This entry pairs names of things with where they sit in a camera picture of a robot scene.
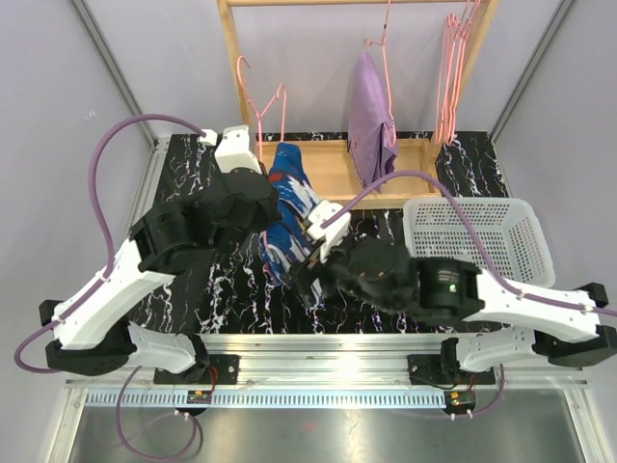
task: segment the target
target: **wooden clothes rack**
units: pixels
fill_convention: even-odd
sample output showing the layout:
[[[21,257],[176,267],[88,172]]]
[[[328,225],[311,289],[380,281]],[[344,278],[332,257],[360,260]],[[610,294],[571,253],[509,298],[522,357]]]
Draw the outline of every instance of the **wooden clothes rack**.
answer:
[[[482,0],[475,19],[469,30],[468,52],[463,62],[461,77],[461,94],[463,93],[473,65],[478,57],[482,42],[493,20],[499,0]],[[233,19],[234,7],[287,7],[312,5],[357,5],[386,4],[387,0],[217,0],[229,62],[235,77],[235,85],[240,101],[242,121],[251,124],[249,104],[238,80],[236,62],[240,57],[238,34]],[[391,3],[465,3],[467,0],[391,0]],[[345,140],[320,140],[311,142],[294,142],[303,154],[303,164],[315,192],[323,199],[340,204],[349,203],[362,191],[356,175],[351,154],[347,152]],[[272,166],[277,142],[264,142],[263,162],[266,168]],[[395,170],[420,170],[437,178],[435,161],[442,144],[431,140],[398,140],[398,157],[394,162]],[[411,198],[439,196],[432,185],[416,177],[399,177],[382,186],[381,192],[373,192],[364,198],[357,208],[402,207]]]

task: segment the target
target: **white basket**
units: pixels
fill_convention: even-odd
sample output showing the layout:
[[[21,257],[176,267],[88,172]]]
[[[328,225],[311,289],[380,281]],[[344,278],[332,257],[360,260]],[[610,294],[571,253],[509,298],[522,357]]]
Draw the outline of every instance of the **white basket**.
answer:
[[[458,198],[457,202],[505,278],[543,287],[554,285],[549,246],[528,203],[509,198]],[[486,268],[446,198],[407,201],[403,226],[412,256],[456,258]]]

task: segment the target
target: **clothing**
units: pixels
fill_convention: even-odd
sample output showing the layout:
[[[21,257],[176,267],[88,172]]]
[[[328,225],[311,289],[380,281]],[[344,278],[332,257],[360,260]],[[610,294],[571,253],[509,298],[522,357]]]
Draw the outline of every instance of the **clothing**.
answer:
[[[394,172],[398,146],[389,145],[393,123],[388,105],[382,78],[364,51],[356,63],[347,142],[362,187]]]
[[[259,250],[264,261],[264,271],[274,286],[291,286],[289,268],[302,262],[312,249],[305,235],[303,222],[319,203],[302,167],[300,148],[289,143],[279,143],[274,164],[268,175],[279,192],[281,220],[261,234]],[[323,299],[318,282],[313,284],[313,295],[320,303]]]

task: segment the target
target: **blue patterned cloth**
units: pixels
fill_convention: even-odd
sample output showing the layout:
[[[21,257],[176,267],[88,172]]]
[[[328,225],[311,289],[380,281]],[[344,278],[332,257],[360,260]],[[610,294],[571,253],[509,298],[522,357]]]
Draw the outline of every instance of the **blue patterned cloth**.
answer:
[[[302,262],[310,254],[310,241],[303,222],[319,203],[302,167],[300,148],[279,143],[274,164],[268,175],[270,183],[279,192],[281,220],[270,226],[259,240],[264,271],[275,286],[289,284],[288,272],[292,263]],[[322,299],[318,282],[313,285],[317,301]]]

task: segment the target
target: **black marble table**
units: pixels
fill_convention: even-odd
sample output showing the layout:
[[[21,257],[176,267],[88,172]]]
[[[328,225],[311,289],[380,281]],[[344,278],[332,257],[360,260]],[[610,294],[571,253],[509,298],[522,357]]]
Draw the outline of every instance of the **black marble table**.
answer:
[[[405,132],[399,138],[428,138],[430,132]],[[289,133],[285,141],[342,139],[344,133]],[[269,141],[276,134],[266,134]],[[208,186],[215,171],[214,149],[200,147],[196,135],[174,135],[156,191],[156,201],[173,200]],[[486,132],[461,132],[437,160],[439,180],[455,196],[506,197],[493,145]],[[351,231],[357,239],[375,236],[404,243],[401,209],[357,210]],[[408,315],[388,315],[351,296],[336,295],[323,307],[305,309],[291,290],[270,286],[256,252],[256,236],[222,263],[195,266],[142,300],[129,318],[165,333],[348,334],[481,332],[500,324],[432,326]]]

